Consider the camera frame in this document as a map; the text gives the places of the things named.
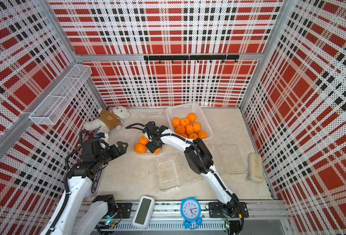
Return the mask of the orange back container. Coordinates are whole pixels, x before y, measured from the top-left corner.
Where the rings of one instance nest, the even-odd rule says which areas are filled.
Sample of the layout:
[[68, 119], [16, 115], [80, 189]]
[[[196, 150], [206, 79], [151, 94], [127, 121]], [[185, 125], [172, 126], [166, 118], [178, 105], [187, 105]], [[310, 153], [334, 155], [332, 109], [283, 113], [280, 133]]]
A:
[[197, 116], [194, 113], [190, 113], [187, 115], [187, 119], [190, 121], [190, 123], [195, 123], [197, 120]]
[[161, 151], [161, 148], [158, 148], [157, 150], [155, 150], [154, 154], [157, 154]]
[[149, 139], [147, 137], [142, 136], [139, 139], [138, 143], [146, 146], [149, 143]]
[[134, 148], [134, 151], [136, 153], [145, 153], [147, 151], [147, 147], [142, 144], [137, 144]]

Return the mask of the orange front container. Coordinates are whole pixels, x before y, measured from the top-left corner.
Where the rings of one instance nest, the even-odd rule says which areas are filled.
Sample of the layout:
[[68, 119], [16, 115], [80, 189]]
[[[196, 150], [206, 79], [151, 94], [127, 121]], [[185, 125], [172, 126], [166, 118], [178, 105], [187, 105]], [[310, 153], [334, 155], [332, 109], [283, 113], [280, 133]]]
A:
[[180, 125], [180, 119], [179, 118], [173, 118], [172, 119], [172, 126], [174, 128], [178, 127]]
[[189, 124], [190, 124], [190, 120], [187, 119], [187, 118], [183, 118], [183, 119], [180, 120], [180, 125], [182, 125], [184, 127], [189, 125]]
[[194, 127], [191, 124], [185, 126], [186, 135], [191, 135], [194, 133]]
[[198, 122], [193, 123], [193, 131], [194, 133], [198, 133], [201, 131], [201, 125]]

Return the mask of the orange one container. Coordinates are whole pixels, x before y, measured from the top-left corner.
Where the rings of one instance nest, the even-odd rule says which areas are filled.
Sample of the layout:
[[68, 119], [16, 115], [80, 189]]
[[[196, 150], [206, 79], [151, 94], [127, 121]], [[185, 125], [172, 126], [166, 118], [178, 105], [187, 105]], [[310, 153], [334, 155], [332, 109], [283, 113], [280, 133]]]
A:
[[186, 134], [186, 128], [185, 128], [185, 126], [183, 126], [183, 125], [179, 125], [179, 126], [176, 127], [175, 132], [176, 132], [177, 134], [179, 134], [179, 135], [181, 135], [181, 134]]

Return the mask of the white plastic basket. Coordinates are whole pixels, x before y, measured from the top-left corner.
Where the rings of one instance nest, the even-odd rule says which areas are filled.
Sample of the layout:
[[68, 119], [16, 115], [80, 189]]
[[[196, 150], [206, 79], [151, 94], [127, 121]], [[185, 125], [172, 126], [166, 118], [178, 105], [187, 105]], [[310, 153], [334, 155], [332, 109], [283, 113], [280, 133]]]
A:
[[167, 108], [169, 127], [183, 137], [199, 137], [211, 140], [214, 133], [201, 107], [197, 103], [188, 103]]

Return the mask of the orange three container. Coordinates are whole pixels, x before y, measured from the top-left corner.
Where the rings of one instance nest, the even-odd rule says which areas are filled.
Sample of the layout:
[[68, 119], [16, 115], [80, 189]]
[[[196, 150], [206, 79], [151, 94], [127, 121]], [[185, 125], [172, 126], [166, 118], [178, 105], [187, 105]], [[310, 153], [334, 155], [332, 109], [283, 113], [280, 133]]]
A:
[[188, 135], [188, 138], [192, 139], [192, 140], [196, 140], [198, 138], [198, 134], [197, 133], [192, 133], [192, 134]]

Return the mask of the clear clamshell container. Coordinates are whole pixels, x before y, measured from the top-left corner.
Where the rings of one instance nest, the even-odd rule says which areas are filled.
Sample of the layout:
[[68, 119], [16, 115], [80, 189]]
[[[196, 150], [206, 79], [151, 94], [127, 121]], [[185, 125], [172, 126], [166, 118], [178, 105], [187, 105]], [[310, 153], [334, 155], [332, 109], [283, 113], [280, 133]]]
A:
[[174, 155], [164, 155], [157, 158], [156, 170], [161, 191], [171, 191], [180, 187], [178, 164]]
[[237, 145], [214, 145], [211, 149], [215, 166], [222, 174], [243, 174], [246, 167]]
[[147, 148], [148, 143], [149, 140], [145, 136], [136, 136], [132, 144], [132, 149], [137, 155], [141, 155], [143, 157], [162, 155], [163, 148], [159, 148], [154, 153], [151, 153]]

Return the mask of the orange four container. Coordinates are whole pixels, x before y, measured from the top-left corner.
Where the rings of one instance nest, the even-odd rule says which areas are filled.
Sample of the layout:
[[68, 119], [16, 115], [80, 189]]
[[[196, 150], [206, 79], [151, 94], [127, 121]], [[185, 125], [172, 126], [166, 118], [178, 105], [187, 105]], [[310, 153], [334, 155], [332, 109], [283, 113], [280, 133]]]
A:
[[202, 140], [207, 138], [207, 133], [205, 131], [199, 131], [197, 135]]

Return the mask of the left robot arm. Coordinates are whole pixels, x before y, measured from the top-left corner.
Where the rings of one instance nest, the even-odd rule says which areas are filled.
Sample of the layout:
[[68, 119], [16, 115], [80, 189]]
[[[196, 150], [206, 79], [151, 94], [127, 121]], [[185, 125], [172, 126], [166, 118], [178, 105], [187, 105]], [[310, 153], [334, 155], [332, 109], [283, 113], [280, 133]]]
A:
[[[83, 140], [83, 134], [89, 138]], [[92, 136], [85, 130], [80, 131], [78, 148], [65, 159], [68, 171], [63, 177], [64, 193], [42, 230], [43, 235], [89, 235], [105, 216], [122, 215], [113, 195], [98, 195], [79, 222], [75, 221], [83, 200], [94, 196], [94, 185], [100, 181], [104, 168], [127, 152], [128, 143], [109, 145], [103, 140], [104, 136], [103, 133]]]

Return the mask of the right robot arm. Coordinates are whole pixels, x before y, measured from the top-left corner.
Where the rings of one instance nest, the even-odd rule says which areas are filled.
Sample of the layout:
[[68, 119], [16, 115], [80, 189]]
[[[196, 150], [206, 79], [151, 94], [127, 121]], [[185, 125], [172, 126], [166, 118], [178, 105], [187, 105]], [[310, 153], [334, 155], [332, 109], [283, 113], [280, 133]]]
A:
[[223, 214], [228, 218], [243, 218], [240, 201], [222, 180], [213, 162], [213, 156], [203, 140], [185, 138], [174, 133], [168, 127], [156, 126], [153, 121], [143, 126], [142, 132], [148, 138], [147, 149], [151, 153], [163, 145], [172, 146], [184, 153], [190, 169], [201, 175], [215, 192], [222, 206]]

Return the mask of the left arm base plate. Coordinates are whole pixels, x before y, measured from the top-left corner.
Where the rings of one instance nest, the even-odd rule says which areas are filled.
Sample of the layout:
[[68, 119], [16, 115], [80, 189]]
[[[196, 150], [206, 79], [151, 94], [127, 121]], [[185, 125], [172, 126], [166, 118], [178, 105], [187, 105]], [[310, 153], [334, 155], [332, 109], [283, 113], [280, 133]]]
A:
[[132, 203], [116, 203], [117, 213], [113, 216], [114, 219], [129, 219], [132, 211]]

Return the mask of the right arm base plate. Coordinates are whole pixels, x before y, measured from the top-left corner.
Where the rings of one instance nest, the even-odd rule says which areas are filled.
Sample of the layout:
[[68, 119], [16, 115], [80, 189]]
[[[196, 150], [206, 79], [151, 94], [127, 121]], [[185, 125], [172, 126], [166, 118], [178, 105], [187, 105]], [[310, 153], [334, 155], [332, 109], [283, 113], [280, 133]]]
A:
[[[245, 202], [240, 202], [243, 218], [248, 218], [249, 213]], [[219, 202], [209, 202], [206, 205], [210, 218], [226, 218]]]

